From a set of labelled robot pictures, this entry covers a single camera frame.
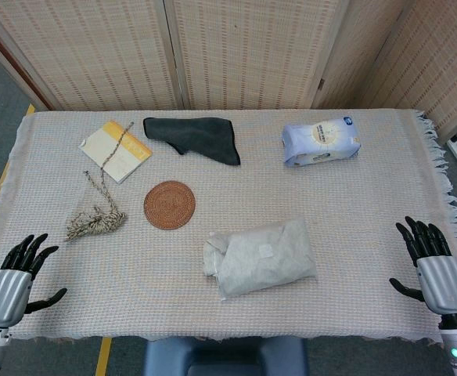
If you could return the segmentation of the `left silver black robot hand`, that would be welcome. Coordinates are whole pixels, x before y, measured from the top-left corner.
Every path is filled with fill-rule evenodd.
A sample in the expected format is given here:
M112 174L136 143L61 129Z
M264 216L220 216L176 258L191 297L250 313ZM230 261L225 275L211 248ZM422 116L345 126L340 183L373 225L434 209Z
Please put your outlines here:
M17 325L25 315L47 309L59 302L67 293L58 290L52 297L32 302L33 283L45 260L58 246L40 249L48 238L47 233L35 237L33 234L15 245L0 266L0 328Z

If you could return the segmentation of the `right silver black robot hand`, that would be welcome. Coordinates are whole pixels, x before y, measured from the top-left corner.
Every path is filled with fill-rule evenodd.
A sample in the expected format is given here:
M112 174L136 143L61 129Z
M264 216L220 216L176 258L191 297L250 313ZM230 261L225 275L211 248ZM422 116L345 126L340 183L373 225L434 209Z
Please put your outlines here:
M398 222L406 249L416 269L419 288L410 288L390 278L390 285L400 294L424 302L437 315L457 314L457 259L452 255L442 231L411 217Z

